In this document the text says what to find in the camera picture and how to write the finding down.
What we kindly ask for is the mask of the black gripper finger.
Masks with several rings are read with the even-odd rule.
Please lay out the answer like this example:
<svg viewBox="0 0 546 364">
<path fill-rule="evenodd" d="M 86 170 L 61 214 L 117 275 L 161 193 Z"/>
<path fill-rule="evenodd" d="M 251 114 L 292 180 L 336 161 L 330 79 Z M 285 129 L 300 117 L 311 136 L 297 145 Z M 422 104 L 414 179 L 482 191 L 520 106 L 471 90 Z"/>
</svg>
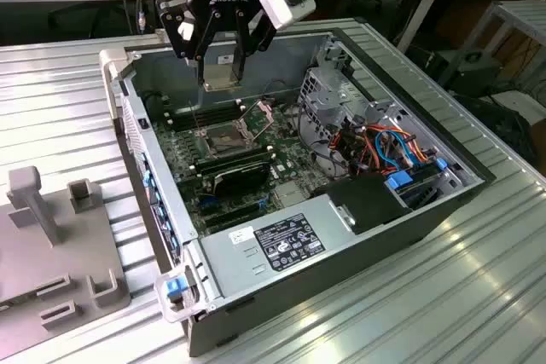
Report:
<svg viewBox="0 0 546 364">
<path fill-rule="evenodd" d="M 267 15 L 261 15 L 258 24 L 250 32 L 250 14 L 247 10 L 238 8 L 235 12 L 236 47 L 232 64 L 232 76 L 235 81 L 241 81 L 247 57 L 255 52 L 265 52 L 276 35 L 276 29 Z"/>
<path fill-rule="evenodd" d="M 205 54 L 221 22 L 212 0 L 158 0 L 160 22 L 178 59 L 195 66 L 199 84 L 205 83 Z"/>
</svg>

